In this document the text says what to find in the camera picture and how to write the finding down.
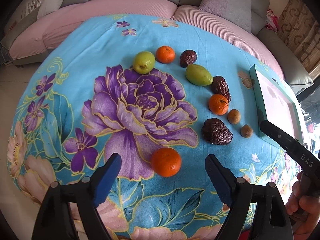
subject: orange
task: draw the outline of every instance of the orange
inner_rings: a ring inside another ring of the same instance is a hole
[[[219,94],[214,94],[212,97],[210,97],[208,105],[210,111],[216,115],[225,114],[229,108],[228,99]]]
[[[162,177],[171,177],[180,170],[181,156],[172,148],[160,148],[151,157],[151,167]]]
[[[176,53],[174,52],[173,48],[169,46],[162,46],[156,51],[156,59],[157,61],[168,64],[174,61],[176,57]]]

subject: green fruit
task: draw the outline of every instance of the green fruit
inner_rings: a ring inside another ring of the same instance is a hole
[[[133,60],[133,69],[139,74],[149,73],[155,66],[156,58],[150,51],[139,52]]]
[[[213,82],[213,77],[209,71],[197,64],[188,65],[186,78],[197,86],[208,86]]]

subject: gray leather sofa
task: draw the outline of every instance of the gray leather sofa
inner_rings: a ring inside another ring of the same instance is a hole
[[[65,7],[76,3],[85,3],[90,0],[64,0],[61,7]],[[199,6],[201,0],[168,0],[180,5],[193,5]],[[275,56],[276,60],[280,64],[286,82],[292,87],[294,92],[298,94],[305,88],[313,84],[308,72],[303,65],[297,59],[297,57],[289,50],[289,48],[280,40],[280,38],[271,30],[267,30],[265,26],[266,11],[269,7],[269,0],[251,0],[252,1],[252,34],[265,44],[270,52]],[[30,13],[25,17],[17,26],[8,33],[2,40],[1,44],[10,49],[14,40],[31,24],[36,21],[37,11]],[[48,54],[44,53],[13,60],[15,64],[28,64],[32,62],[42,62]]]

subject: brown patterned curtain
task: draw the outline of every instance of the brown patterned curtain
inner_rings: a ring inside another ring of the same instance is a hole
[[[320,75],[319,24],[302,0],[289,0],[279,18],[278,36],[314,80]]]

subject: tiled floor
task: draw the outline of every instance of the tiled floor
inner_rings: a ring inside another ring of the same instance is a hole
[[[6,166],[7,144],[15,109],[38,66],[0,66],[0,208],[20,240],[31,239],[39,207],[13,184]]]

